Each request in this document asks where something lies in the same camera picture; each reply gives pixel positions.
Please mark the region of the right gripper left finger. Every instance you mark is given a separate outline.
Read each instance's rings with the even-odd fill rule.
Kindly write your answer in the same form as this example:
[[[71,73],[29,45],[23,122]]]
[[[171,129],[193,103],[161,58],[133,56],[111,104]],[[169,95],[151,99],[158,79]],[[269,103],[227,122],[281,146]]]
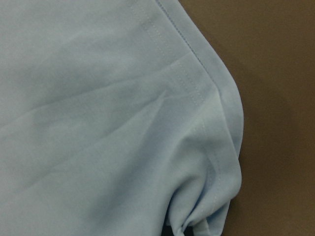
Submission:
[[[161,236],[174,236],[172,228],[170,226],[164,225],[162,228]]]

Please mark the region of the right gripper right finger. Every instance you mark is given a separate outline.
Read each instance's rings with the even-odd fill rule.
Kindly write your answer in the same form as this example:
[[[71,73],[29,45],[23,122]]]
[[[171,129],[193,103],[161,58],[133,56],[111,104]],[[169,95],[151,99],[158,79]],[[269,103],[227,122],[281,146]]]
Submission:
[[[193,227],[187,226],[185,230],[183,231],[184,236],[194,236]]]

